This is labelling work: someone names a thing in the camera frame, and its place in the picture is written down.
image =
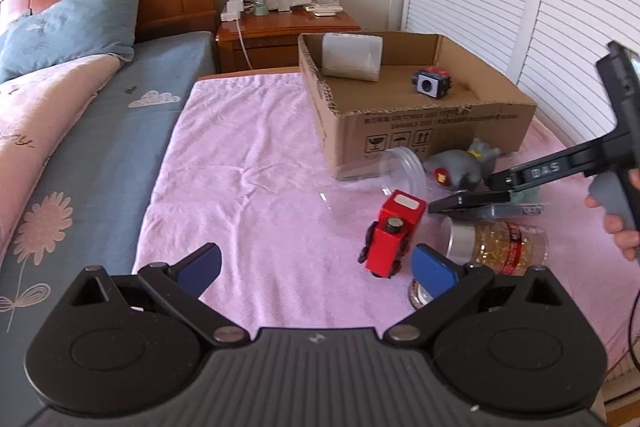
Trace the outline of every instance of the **black cable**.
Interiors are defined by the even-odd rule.
[[[634,305],[631,308],[631,315],[629,315],[629,325],[626,330],[626,341],[629,347],[629,354],[631,355],[631,360],[633,360],[636,369],[640,372],[640,362],[638,362],[638,357],[636,357],[636,352],[634,351],[634,345],[632,341],[632,336],[634,334],[634,316],[636,315],[638,300],[640,300],[640,290],[638,290],[638,293],[636,294]]]

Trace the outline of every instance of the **white label on red toy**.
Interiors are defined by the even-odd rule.
[[[420,203],[418,203],[418,201],[407,198],[404,194],[398,194],[394,198],[394,201],[397,204],[401,204],[402,206],[406,206],[407,208],[410,208],[412,210],[415,210],[420,206]]]

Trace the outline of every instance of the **red toy truck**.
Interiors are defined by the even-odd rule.
[[[401,267],[402,256],[409,247],[415,226],[427,204],[395,190],[380,208],[378,220],[371,223],[358,263],[376,277],[393,277]]]

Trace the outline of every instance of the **cardboard box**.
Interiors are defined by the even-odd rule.
[[[331,172],[344,179],[380,152],[407,146],[421,158],[466,149],[475,137],[503,153],[518,150],[536,103],[506,76],[442,35],[361,32],[384,39],[378,82],[323,76],[322,34],[298,38],[300,68]],[[418,93],[412,74],[435,65],[452,87],[436,100]]]

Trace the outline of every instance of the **wooden nightstand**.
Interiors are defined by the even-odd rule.
[[[345,12],[331,17],[316,17],[302,8],[292,12],[269,12],[256,17],[242,14],[240,29],[249,60],[254,69],[297,66],[300,33],[353,32],[360,26]],[[248,70],[236,21],[223,22],[216,32],[223,73]]]

